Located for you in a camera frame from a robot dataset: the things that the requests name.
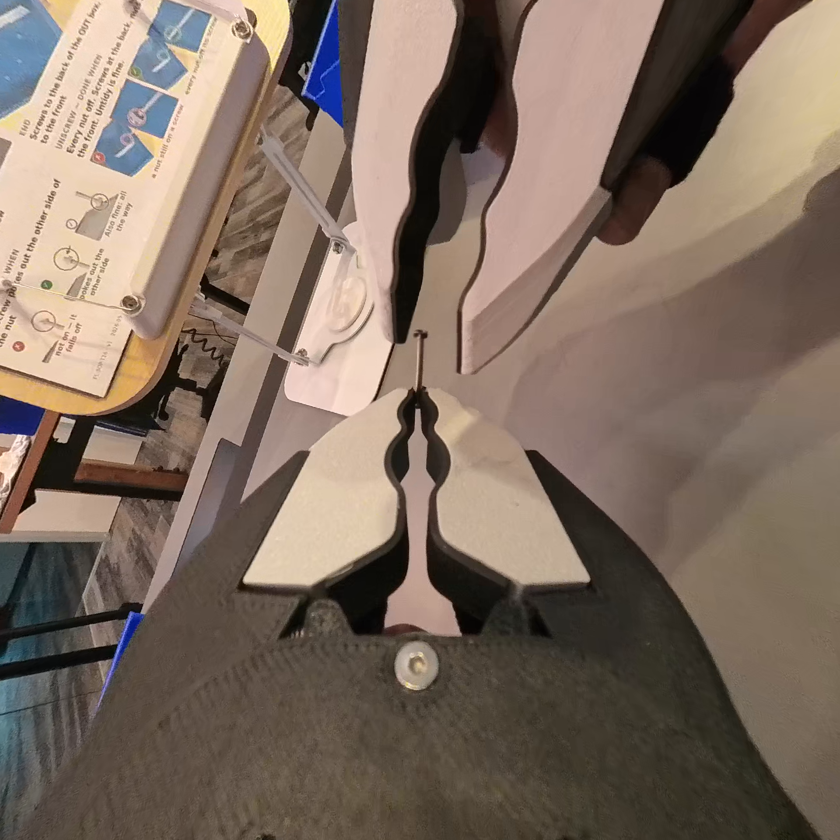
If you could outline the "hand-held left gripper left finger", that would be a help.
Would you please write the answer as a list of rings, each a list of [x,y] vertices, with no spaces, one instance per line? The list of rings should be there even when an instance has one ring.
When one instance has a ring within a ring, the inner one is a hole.
[[[397,388],[342,420],[303,460],[240,591],[329,600],[357,634],[381,634],[410,559],[406,495],[413,390]]]

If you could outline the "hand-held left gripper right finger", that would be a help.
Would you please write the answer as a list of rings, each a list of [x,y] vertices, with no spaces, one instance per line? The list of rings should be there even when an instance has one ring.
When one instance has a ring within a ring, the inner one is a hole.
[[[447,392],[422,392],[427,572],[478,634],[498,603],[583,591],[592,578],[526,450],[507,429]]]

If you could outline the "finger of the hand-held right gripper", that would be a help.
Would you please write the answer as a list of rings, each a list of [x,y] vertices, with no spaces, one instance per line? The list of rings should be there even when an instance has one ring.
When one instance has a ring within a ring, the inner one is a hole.
[[[458,305],[457,370],[523,333],[608,215],[629,165],[747,13],[736,1],[539,1],[509,88],[516,139]]]
[[[375,1],[351,154],[353,198],[374,312],[404,343],[440,215],[440,181],[455,139],[453,74],[463,2]]]

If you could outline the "blue plastic bin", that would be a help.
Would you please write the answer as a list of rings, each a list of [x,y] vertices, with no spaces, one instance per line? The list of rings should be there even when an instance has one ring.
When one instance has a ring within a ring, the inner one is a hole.
[[[308,110],[308,127],[325,113],[341,127],[347,144],[353,141],[357,109],[352,64],[359,10],[354,1],[299,1],[292,11],[292,64],[302,82],[298,96]]]
[[[117,643],[117,647],[114,652],[114,656],[112,657],[111,670],[116,669],[116,667],[118,666],[118,662],[124,655],[125,650],[130,643],[130,640],[137,631],[143,618],[144,615],[142,614],[142,612],[130,611],[127,615],[122,627],[122,632]]]

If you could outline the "person's right hand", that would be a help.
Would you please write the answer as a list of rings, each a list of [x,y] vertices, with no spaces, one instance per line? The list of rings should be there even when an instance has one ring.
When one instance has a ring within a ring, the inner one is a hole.
[[[613,196],[612,209],[596,238],[617,247],[633,242],[671,187],[672,173],[660,160],[641,156]]]

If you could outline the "clear acrylic board stand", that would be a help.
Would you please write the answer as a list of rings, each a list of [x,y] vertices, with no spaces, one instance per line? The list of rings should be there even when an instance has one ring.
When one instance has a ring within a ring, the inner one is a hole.
[[[190,313],[229,329],[289,363],[284,392],[288,400],[350,417],[364,410],[380,391],[393,343],[375,320],[374,282],[364,263],[361,228],[341,227],[299,172],[277,137],[265,128],[260,148],[290,185],[329,240],[293,352],[236,325],[196,294]]]

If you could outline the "brown wooden table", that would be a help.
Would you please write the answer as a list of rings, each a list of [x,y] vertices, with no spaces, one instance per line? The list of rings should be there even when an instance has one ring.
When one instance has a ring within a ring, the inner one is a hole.
[[[37,490],[77,493],[88,496],[126,497],[157,501],[179,501],[189,473],[147,465],[124,465],[85,458],[94,416],[76,419],[68,440],[57,443],[54,433],[61,415],[44,411],[36,434],[12,479],[10,493],[2,505],[1,533],[10,534]]]

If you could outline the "printed instruction board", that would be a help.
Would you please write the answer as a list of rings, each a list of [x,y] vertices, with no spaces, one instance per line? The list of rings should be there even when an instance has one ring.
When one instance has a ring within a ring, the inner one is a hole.
[[[1,392],[162,374],[291,46],[290,2],[1,2]]]

